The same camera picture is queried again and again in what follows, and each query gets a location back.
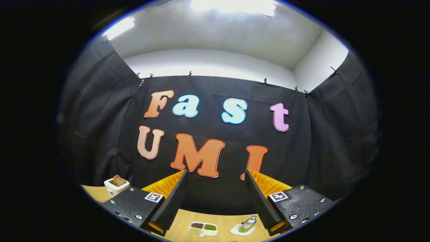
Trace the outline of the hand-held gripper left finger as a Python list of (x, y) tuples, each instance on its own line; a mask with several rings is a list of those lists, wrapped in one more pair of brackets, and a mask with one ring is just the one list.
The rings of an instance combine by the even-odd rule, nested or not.
[(182, 170), (142, 189), (129, 187), (101, 205), (134, 226), (165, 236), (186, 195), (188, 170)]

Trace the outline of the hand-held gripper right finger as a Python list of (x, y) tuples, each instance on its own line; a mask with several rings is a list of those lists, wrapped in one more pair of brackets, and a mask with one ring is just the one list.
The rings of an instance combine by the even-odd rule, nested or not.
[(252, 205), (269, 236), (302, 227), (339, 202), (307, 185), (291, 187), (251, 169), (245, 172), (245, 184)]

